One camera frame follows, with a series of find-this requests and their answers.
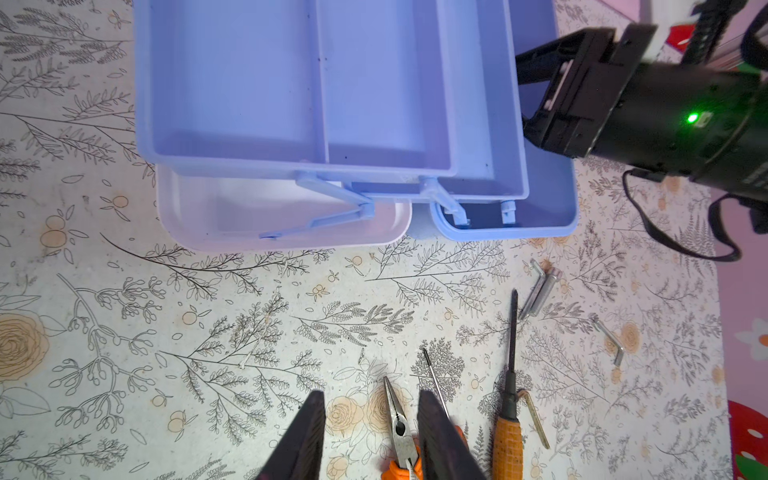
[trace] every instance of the floral tablecloth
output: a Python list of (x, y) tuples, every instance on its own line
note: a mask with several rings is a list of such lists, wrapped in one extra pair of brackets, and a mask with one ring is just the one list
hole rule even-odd
[[(557, 10), (561, 33), (627, 24), (595, 0)], [(311, 389), (327, 404), (322, 476), (377, 478), (382, 377), (416, 433), (421, 347), (488, 471), (531, 258), (565, 278), (518, 327), (518, 380), (551, 443), (521, 410), (525, 477), (730, 477), (715, 270), (648, 239), (621, 166), (576, 162), (565, 238), (191, 252), (158, 221), (136, 151), (132, 20), (131, 0), (2, 3), (0, 478), (244, 478)], [(635, 184), (655, 222), (712, 249), (707, 189)], [(595, 316), (627, 348), (620, 368)]]

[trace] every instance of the black strap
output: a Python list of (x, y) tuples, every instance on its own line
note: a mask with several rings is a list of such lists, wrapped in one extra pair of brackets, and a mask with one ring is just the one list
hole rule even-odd
[(754, 68), (768, 70), (768, 48), (760, 42), (757, 32), (768, 23), (768, 5), (757, 14), (741, 41), (741, 58)]
[(725, 226), (723, 225), (723, 218), (720, 215), (720, 203), (727, 199), (727, 198), (733, 198), (733, 195), (731, 194), (725, 194), (719, 199), (715, 200), (710, 205), (710, 212), (709, 212), (709, 223), (710, 228), (712, 229), (712, 234), (717, 238), (721, 243), (726, 244), (727, 246), (733, 248), (733, 252), (728, 253), (727, 255), (722, 255), (720, 257), (710, 257), (708, 255), (702, 255), (701, 253), (696, 253), (692, 250), (688, 250), (686, 247), (683, 247), (678, 242), (672, 239), (669, 235), (664, 233), (657, 227), (656, 225), (653, 225), (651, 223), (650, 218), (648, 218), (648, 215), (643, 212), (642, 207), (640, 204), (638, 204), (634, 198), (629, 193), (629, 186), (627, 185), (627, 175), (632, 175), (633, 177), (638, 178), (646, 178), (647, 173), (645, 170), (640, 170), (637, 168), (634, 168), (632, 170), (627, 170), (624, 172), (624, 174), (621, 176), (621, 183), (624, 185), (624, 193), (627, 195), (627, 198), (629, 201), (634, 205), (634, 207), (637, 209), (637, 212), (640, 214), (640, 219), (643, 221), (643, 227), (645, 228), (645, 231), (648, 232), (648, 235), (650, 235), (650, 238), (656, 240), (658, 243), (661, 243), (665, 247), (669, 247), (672, 250), (682, 253), (683, 255), (688, 255), (689, 257), (694, 258), (701, 258), (704, 260), (714, 260), (716, 262), (735, 262), (736, 260), (741, 258), (741, 249), (738, 245), (736, 245), (733, 240), (728, 237), (728, 233), (725, 231)]

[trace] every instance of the screwdriver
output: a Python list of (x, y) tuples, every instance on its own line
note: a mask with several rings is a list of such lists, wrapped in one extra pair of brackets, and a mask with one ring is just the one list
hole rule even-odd
[(493, 480), (523, 478), (523, 438), (518, 421), (515, 378), (515, 335), (518, 328), (518, 291), (512, 290), (509, 307), (509, 362), (502, 393), (502, 411), (496, 420), (493, 438)]
[[(429, 375), (432, 376), (432, 381), (435, 383), (435, 390), (437, 390), (437, 396), (440, 398), (440, 403), (442, 404), (442, 410), (445, 412), (445, 416), (447, 416), (449, 419), (451, 416), (448, 414), (448, 407), (445, 406), (445, 400), (442, 398), (442, 392), (440, 391), (440, 384), (437, 383), (437, 375), (435, 375), (435, 370), (432, 368), (432, 362), (429, 360), (429, 354), (427, 353), (427, 349), (422, 347), (422, 353), (424, 354), (424, 360), (427, 361), (427, 366), (429, 367)], [(458, 436), (462, 437), (462, 441), (464, 444), (467, 444), (467, 439), (464, 437), (464, 432), (462, 431), (462, 428), (458, 425), (454, 425), (456, 428), (456, 431), (458, 432)]]

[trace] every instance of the pliers jaw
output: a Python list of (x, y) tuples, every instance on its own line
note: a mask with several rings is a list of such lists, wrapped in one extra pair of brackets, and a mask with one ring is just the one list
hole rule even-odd
[(390, 431), (392, 432), (392, 445), (395, 447), (397, 465), (400, 468), (413, 470), (414, 465), (419, 460), (419, 453), (416, 451), (416, 445), (411, 436), (408, 418), (397, 395), (395, 395), (392, 384), (386, 377), (384, 377), (384, 391), (389, 406)]

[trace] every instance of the metal rod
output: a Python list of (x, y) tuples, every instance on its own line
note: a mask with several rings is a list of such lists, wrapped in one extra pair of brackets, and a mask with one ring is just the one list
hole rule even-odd
[(518, 291), (512, 290), (512, 301), (509, 303), (509, 367), (515, 371), (515, 335), (518, 331)]
[(541, 419), (538, 418), (538, 412), (536, 412), (536, 408), (533, 406), (531, 393), (528, 390), (518, 390), (518, 399), (520, 398), (525, 399), (525, 404), (528, 406), (528, 411), (531, 413), (533, 426), (536, 428), (536, 432), (538, 432), (538, 438), (541, 440), (541, 444), (545, 449), (549, 450), (549, 441), (547, 440), (547, 435), (544, 433), (544, 427), (541, 426)]
[(536, 273), (538, 273), (538, 278), (536, 279), (536, 284), (533, 286), (533, 290), (531, 290), (531, 294), (528, 295), (528, 299), (523, 305), (523, 310), (520, 311), (520, 320), (525, 320), (525, 317), (528, 316), (528, 312), (531, 311), (533, 302), (536, 300), (538, 293), (541, 292), (541, 288), (544, 286), (544, 281), (546, 281), (547, 274), (538, 265), (536, 260), (531, 259), (531, 268), (536, 270)]
[(442, 398), (440, 385), (437, 383), (437, 375), (435, 375), (435, 370), (432, 369), (432, 362), (429, 361), (429, 354), (427, 353), (427, 349), (422, 348), (422, 353), (424, 353), (424, 360), (427, 361), (427, 366), (429, 367), (429, 375), (432, 376), (432, 381), (435, 383), (435, 390), (437, 390), (437, 396), (440, 397), (440, 403), (442, 404), (442, 409), (445, 412), (445, 415), (450, 418), (450, 415), (448, 414), (448, 407), (445, 406), (445, 400)]
[(541, 308), (544, 306), (544, 303), (547, 301), (547, 298), (549, 297), (549, 294), (552, 292), (552, 289), (557, 284), (557, 282), (560, 281), (560, 279), (563, 277), (563, 271), (557, 268), (552, 268), (549, 270), (549, 273), (547, 273), (547, 278), (544, 281), (544, 286), (541, 287), (541, 291), (536, 296), (536, 300), (533, 302), (533, 305), (531, 306), (531, 311), (529, 314), (531, 316), (537, 316), (539, 312), (541, 312)]
[(611, 332), (599, 319), (593, 318), (592, 323), (594, 323), (595, 329), (600, 330), (602, 333), (605, 333), (605, 335), (611, 340), (611, 342), (614, 343), (614, 345), (617, 348), (616, 358), (614, 359), (614, 365), (621, 366), (621, 360), (624, 358), (624, 346), (621, 345), (621, 342), (619, 341), (618, 338), (616, 338), (614, 333)]

